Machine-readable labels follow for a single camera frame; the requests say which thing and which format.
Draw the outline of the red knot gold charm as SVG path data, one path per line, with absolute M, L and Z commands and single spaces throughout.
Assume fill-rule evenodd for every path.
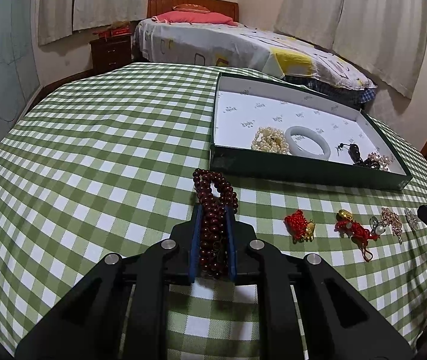
M 307 220 L 302 210 L 296 210 L 287 215 L 283 222 L 294 244 L 311 242 L 314 239 L 315 223 L 312 220 Z

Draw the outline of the red cord gold ingot charm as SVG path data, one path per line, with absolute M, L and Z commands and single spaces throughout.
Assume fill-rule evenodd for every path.
M 353 219 L 352 213 L 344 209 L 337 212 L 335 231 L 348 236 L 361 250 L 362 257 L 367 263 L 373 259 L 373 253 L 368 250 L 368 243 L 370 240 L 374 242 L 379 240 L 379 235 L 362 227 Z

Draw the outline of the silver rhinestone brooch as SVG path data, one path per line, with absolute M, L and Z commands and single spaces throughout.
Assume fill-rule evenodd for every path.
M 404 209 L 405 218 L 407 220 L 408 225 L 410 226 L 412 231 L 418 231 L 419 225 L 418 225 L 418 217 L 415 213 L 413 213 L 410 209 L 405 208 Z

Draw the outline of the green jewelry box tray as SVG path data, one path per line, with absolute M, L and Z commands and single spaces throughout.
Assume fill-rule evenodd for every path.
M 413 178 L 364 111 L 230 73 L 215 90 L 209 166 L 233 176 L 391 191 Z

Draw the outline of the silver pearl brooch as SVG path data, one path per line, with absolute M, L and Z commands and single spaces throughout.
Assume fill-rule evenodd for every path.
M 381 236 L 386 232 L 386 226 L 384 222 L 375 216 L 370 218 L 370 233 L 372 235 Z

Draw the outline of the pink pearl flower brooch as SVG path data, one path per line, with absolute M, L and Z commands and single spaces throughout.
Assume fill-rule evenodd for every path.
M 367 159 L 373 164 L 374 168 L 384 172 L 390 171 L 389 167 L 394 161 L 392 156 L 382 155 L 378 152 L 369 153 Z

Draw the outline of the pale jade bangle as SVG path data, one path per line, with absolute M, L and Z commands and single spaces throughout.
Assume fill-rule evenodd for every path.
M 293 156 L 318 160 L 328 160 L 331 156 L 327 141 L 310 128 L 291 126 L 284 132 L 284 137 Z

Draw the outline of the bed with patterned sheet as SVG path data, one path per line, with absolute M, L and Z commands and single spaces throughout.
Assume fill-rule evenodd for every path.
M 243 24 L 141 21 L 134 42 L 153 63 L 250 68 L 363 107 L 377 86 L 353 64 L 311 44 Z

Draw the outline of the red pillow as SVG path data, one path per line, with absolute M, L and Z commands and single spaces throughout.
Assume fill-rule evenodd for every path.
M 189 11 L 168 11 L 161 15 L 153 16 L 152 20 L 158 23 L 167 24 L 225 24 L 236 26 L 237 23 L 230 17 L 218 12 L 189 12 Z

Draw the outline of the dark wooden nightstand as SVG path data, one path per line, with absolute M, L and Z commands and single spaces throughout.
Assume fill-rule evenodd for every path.
M 132 61 L 130 35 L 99 38 L 89 42 L 92 69 L 101 74 L 122 68 Z

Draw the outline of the orange embroidered pillow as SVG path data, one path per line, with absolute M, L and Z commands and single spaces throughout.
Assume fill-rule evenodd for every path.
M 210 13 L 209 8 L 203 7 L 198 4 L 190 4 L 190 3 L 183 3 L 178 4 L 173 7 L 174 11 L 183 11 L 183 12 L 190 12 L 190 13 L 199 13 L 199 14 L 207 14 Z

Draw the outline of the red boxes on nightstand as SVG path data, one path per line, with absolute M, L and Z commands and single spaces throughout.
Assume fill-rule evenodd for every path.
M 131 35 L 131 22 L 118 21 L 111 24 L 102 31 L 94 32 L 99 39 L 109 39 L 118 36 Z

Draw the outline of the right white curtain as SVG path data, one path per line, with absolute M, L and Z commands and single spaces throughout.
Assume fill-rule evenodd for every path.
M 412 98 L 427 46 L 427 0 L 283 0 L 274 29 Z

